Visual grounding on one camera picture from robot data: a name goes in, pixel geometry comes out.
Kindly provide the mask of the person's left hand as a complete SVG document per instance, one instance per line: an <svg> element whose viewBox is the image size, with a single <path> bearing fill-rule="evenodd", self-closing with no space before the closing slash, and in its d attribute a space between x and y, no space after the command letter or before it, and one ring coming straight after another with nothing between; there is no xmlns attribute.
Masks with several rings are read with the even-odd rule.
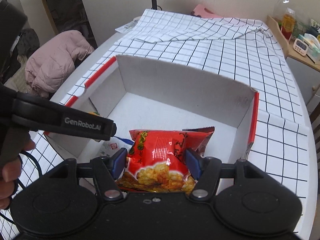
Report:
<svg viewBox="0 0 320 240"><path fill-rule="evenodd" d="M1 210L6 210L12 196L17 191L17 180L22 172L22 161L16 157L11 162L6 163L1 173Z"/></svg>

